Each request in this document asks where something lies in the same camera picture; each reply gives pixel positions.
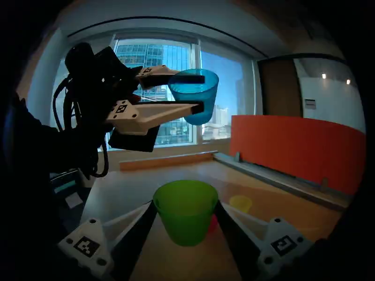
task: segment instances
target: wooden table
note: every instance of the wooden table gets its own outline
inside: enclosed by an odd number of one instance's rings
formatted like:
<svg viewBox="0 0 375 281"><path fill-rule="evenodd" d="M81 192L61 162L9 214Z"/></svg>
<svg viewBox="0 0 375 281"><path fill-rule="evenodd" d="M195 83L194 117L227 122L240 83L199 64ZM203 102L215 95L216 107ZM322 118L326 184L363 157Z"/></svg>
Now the wooden table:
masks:
<svg viewBox="0 0 375 281"><path fill-rule="evenodd" d="M253 202L248 214L266 222L282 217L311 241L327 237L341 216L338 211L219 163L213 154L124 163L120 167L125 171L110 172L95 181L82 222L91 217L102 222L112 220L152 200L163 184L180 179L211 184L227 204L232 196L246 196ZM240 275L220 227L201 244L180 247L169 239L157 215L130 279L240 280Z"/></svg>

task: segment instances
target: green plastic cup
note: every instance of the green plastic cup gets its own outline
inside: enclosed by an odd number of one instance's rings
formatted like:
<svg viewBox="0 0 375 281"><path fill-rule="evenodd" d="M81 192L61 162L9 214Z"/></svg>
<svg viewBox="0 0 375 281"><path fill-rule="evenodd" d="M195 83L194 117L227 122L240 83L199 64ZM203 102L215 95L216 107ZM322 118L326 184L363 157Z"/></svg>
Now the green plastic cup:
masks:
<svg viewBox="0 0 375 281"><path fill-rule="evenodd" d="M180 246L195 246L204 240L217 200L216 189L197 180L165 184L153 198L165 230Z"/></svg>

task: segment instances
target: glass building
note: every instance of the glass building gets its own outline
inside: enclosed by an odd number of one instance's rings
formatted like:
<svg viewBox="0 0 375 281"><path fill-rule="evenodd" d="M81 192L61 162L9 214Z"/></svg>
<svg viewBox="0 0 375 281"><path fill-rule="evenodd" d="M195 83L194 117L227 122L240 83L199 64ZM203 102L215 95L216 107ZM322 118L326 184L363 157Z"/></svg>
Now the glass building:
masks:
<svg viewBox="0 0 375 281"><path fill-rule="evenodd" d="M190 68L190 48L168 44L126 44L127 40L119 40L115 49L119 60L127 67L154 67L166 65L173 70ZM173 96L167 85L142 90L139 86L134 94L141 97L142 102L172 101ZM193 142L192 126L184 118L162 124L155 145Z"/></svg>

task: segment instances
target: blue plastic cup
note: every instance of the blue plastic cup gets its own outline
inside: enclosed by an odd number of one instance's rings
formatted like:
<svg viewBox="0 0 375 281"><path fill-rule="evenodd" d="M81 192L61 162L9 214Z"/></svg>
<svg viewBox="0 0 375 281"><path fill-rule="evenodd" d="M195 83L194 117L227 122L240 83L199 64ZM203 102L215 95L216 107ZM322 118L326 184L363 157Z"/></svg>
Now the blue plastic cup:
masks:
<svg viewBox="0 0 375 281"><path fill-rule="evenodd" d="M203 84L181 84L180 75L202 75ZM216 92L219 77L212 71L206 69L188 69L172 76L168 87L176 101L200 101L204 104L204 111L184 117L191 125L206 124L212 117L214 110Z"/></svg>

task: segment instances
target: orange partition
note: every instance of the orange partition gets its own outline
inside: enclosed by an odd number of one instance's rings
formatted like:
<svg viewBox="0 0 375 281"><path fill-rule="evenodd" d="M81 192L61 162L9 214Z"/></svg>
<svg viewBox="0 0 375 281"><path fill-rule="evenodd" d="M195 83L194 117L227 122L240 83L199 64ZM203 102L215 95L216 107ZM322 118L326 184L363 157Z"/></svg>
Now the orange partition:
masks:
<svg viewBox="0 0 375 281"><path fill-rule="evenodd" d="M366 136L328 121L272 115L232 117L230 154L244 161L354 194L365 166Z"/></svg>

